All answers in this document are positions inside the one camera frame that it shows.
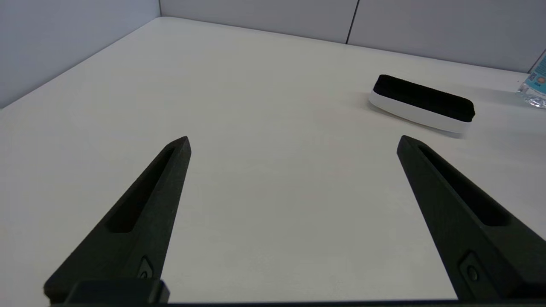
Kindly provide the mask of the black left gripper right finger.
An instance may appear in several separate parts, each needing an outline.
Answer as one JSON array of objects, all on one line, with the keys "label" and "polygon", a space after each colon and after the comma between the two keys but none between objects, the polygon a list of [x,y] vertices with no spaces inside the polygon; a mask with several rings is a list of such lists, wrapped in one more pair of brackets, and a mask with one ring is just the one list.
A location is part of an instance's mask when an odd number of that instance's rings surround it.
[{"label": "black left gripper right finger", "polygon": [[461,300],[544,300],[546,243],[427,144],[397,156]]}]

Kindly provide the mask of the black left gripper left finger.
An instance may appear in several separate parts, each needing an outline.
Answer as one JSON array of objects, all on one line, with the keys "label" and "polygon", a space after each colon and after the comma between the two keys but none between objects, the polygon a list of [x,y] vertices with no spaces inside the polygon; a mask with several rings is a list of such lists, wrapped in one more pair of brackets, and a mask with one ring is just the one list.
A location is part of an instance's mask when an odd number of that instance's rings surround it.
[{"label": "black left gripper left finger", "polygon": [[50,301],[78,282],[161,277],[191,153],[186,136],[158,153],[45,282]]}]

